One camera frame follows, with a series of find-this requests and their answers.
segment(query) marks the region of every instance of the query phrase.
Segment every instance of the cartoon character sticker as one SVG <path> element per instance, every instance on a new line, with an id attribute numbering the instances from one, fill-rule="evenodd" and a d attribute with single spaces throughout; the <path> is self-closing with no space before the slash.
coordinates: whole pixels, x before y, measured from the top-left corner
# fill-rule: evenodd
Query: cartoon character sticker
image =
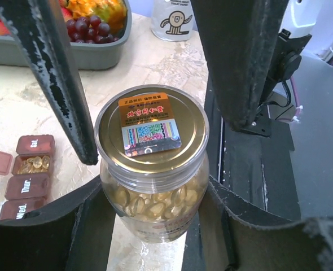
<path id="1" fill-rule="evenodd" d="M 187 24 L 191 21 L 193 15 L 190 15 L 185 19 L 185 15 L 181 11 L 174 11 L 169 15 L 169 18 L 163 20 L 160 23 L 160 27 L 164 28 L 167 24 L 170 24 L 169 30 L 165 31 L 166 34 L 170 35 L 186 35 L 189 31 L 180 31 L 182 25 Z"/>

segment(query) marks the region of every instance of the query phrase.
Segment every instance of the gold metal lid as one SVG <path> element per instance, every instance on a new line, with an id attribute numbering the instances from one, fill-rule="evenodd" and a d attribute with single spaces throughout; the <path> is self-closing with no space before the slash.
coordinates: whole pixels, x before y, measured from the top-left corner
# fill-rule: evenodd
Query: gold metal lid
<path id="1" fill-rule="evenodd" d="M 177 149 L 128 157 L 124 153 L 118 101 L 148 93 L 168 95 L 182 146 Z M 128 89 L 111 99 L 101 110 L 95 124 L 95 137 L 101 156 L 128 172 L 144 175 L 166 173 L 187 167 L 203 154 L 209 124 L 203 108 L 188 94 L 163 85 L 143 85 Z"/>

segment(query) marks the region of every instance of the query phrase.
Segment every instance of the marble countertop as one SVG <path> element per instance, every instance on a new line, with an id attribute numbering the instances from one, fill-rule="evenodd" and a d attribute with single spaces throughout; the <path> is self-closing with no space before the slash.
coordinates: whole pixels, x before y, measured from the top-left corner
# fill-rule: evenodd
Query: marble countertop
<path id="1" fill-rule="evenodd" d="M 149 18 L 133 14 L 119 64 L 107 71 L 80 71 L 80 76 L 94 122 L 110 98 L 137 85 L 174 86 L 203 104 L 208 70 L 197 32 L 186 42 L 165 42 L 152 34 Z M 18 139 L 27 134 L 52 134 L 56 141 L 48 202 L 99 174 L 99 165 L 89 167 L 78 160 L 30 69 L 0 66 L 0 151 L 16 157 Z M 0 210 L 10 177 L 0 176 Z M 117 217 L 107 270 L 181 270 L 184 245 L 185 235 L 168 244 L 143 243 Z"/>

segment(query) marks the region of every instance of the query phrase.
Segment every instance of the white wall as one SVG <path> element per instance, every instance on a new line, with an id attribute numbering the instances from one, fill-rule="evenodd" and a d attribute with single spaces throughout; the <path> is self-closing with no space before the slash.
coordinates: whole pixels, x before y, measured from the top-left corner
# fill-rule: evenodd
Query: white wall
<path id="1" fill-rule="evenodd" d="M 305 50 L 319 55 L 333 46 L 333 0 L 325 0 L 311 35 Z"/>

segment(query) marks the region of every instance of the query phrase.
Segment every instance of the peach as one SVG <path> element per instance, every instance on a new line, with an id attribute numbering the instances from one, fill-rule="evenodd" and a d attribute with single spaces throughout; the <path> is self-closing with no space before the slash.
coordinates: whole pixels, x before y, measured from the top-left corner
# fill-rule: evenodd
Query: peach
<path id="1" fill-rule="evenodd" d="M 10 31 L 8 31 L 7 27 L 0 21 L 0 36 L 9 35 Z"/>

